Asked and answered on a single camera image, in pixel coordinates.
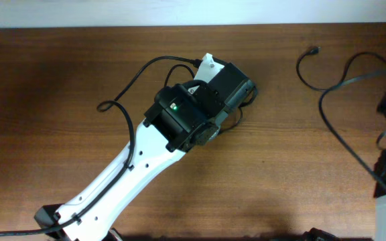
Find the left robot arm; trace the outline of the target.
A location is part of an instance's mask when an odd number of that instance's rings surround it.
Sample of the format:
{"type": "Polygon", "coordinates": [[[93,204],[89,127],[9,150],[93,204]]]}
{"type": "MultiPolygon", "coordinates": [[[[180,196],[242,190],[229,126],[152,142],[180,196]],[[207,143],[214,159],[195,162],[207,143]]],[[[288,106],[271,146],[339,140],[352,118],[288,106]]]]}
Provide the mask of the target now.
{"type": "Polygon", "coordinates": [[[199,77],[163,87],[129,142],[103,172],[65,204],[34,219],[58,240],[103,240],[121,212],[164,169],[218,136],[222,122],[257,89],[232,63],[200,67],[199,77]]]}

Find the left arm base part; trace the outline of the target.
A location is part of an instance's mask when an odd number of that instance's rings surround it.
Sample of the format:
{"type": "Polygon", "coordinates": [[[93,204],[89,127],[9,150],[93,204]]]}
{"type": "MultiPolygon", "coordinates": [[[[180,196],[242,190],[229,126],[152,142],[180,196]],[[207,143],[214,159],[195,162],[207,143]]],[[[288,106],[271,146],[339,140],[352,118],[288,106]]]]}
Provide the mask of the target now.
{"type": "Polygon", "coordinates": [[[109,230],[109,241],[123,241],[120,233],[115,228],[109,230]]]}

